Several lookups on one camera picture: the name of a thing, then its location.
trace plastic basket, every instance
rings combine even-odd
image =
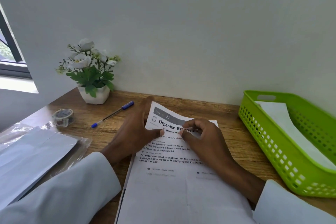
[[[312,160],[255,101],[286,103],[296,128],[336,164],[336,119],[289,93],[244,91],[239,117],[288,188],[302,196],[336,198],[336,171]]]

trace window frame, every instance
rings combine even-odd
[[[32,77],[29,73],[26,63],[22,60],[15,40],[12,37],[11,31],[6,23],[2,9],[0,9],[0,30],[2,31],[2,34],[5,37],[7,43],[3,42],[1,39],[0,41],[8,46],[15,59],[15,61],[9,59],[0,60],[0,75],[31,79]]]

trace person's left hand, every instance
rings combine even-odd
[[[164,134],[162,129],[145,129],[152,101],[153,97],[147,97],[140,105],[133,107],[113,140],[100,151],[111,165],[137,153],[150,141]]]

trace window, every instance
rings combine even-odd
[[[0,75],[31,78],[0,5]]]

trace pen cap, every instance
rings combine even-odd
[[[134,105],[134,102],[133,102],[133,101],[127,103],[127,104],[124,105],[124,106],[122,106],[121,109],[122,109],[122,110],[126,110],[128,107],[130,107],[130,106],[132,106],[132,105]]]

